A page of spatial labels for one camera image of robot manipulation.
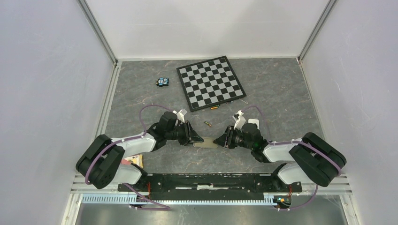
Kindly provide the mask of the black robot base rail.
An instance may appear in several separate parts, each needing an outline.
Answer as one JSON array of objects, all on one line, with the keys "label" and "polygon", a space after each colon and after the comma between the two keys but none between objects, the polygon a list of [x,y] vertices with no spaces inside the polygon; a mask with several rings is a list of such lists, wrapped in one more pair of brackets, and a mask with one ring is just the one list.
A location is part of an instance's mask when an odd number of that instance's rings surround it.
[{"label": "black robot base rail", "polygon": [[300,182],[284,184],[261,173],[153,173],[118,191],[147,192],[151,200],[261,200],[264,193],[301,192]]}]

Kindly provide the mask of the beige remote control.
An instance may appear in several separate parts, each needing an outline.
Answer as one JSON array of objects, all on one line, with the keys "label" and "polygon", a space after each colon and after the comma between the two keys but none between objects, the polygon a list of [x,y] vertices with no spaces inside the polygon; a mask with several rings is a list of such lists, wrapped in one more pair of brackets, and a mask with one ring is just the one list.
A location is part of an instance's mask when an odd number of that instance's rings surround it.
[{"label": "beige remote control", "polygon": [[214,138],[211,137],[203,137],[203,142],[196,142],[193,144],[194,147],[197,148],[209,148],[209,149],[216,149],[218,145],[214,143]]}]

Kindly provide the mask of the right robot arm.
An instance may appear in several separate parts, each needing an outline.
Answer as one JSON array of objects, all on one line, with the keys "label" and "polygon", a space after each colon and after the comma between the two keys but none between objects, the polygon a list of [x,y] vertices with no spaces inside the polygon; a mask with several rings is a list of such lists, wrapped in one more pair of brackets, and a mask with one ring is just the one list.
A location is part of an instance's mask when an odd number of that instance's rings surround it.
[{"label": "right robot arm", "polygon": [[313,182],[327,187],[347,163],[342,153],[312,132],[291,141],[269,142],[257,124],[246,123],[240,129],[228,126],[213,142],[228,149],[249,149],[262,163],[285,161],[271,178],[271,186],[276,191],[284,191],[294,182]]}]

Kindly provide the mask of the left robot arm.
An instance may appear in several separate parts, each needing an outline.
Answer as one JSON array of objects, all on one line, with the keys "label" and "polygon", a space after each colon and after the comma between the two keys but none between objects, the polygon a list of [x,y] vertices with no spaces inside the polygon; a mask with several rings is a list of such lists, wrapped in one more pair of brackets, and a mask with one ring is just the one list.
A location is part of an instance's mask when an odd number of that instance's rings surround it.
[{"label": "left robot arm", "polygon": [[142,191],[148,183],[147,172],[133,163],[123,164],[122,161],[130,156],[156,151],[167,141],[190,146],[202,143],[204,139],[184,119],[182,111],[165,112],[157,123],[136,136],[97,136],[77,161],[76,170],[85,177],[88,185],[97,189],[103,189],[114,181]]}]

